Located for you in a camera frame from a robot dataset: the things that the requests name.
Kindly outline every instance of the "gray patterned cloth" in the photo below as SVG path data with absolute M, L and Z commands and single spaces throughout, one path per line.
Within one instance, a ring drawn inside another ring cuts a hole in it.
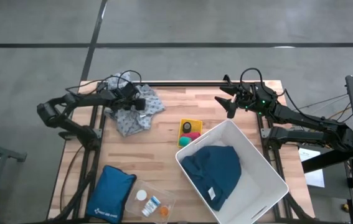
M 125 73 L 122 78 L 130 80 L 130 73 Z M 118 78 L 110 78 L 108 80 L 108 88 L 111 90 L 115 89 L 117 81 Z M 126 81 L 120 80 L 118 86 L 122 88 L 125 85 Z M 124 137 L 136 134 L 143 130 L 149 130 L 151 127 L 151 118 L 153 118 L 154 114 L 165 110 L 161 100 L 149 85 L 137 85 L 136 88 L 140 92 L 138 98 L 144 98 L 146 100 L 146 107 L 144 110 L 138 111 L 132 106 L 130 110 L 121 109 L 114 112 L 109 108 L 105 108 L 105 115 L 116 121 L 117 130 Z

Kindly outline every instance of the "white label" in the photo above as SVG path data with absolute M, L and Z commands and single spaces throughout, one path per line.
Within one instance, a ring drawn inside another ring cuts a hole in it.
M 214 188 L 211 187 L 209 190 L 208 190 L 208 194 L 209 194 L 209 197 L 211 197 L 211 200 L 213 200 L 215 198 L 215 192 L 214 192 Z

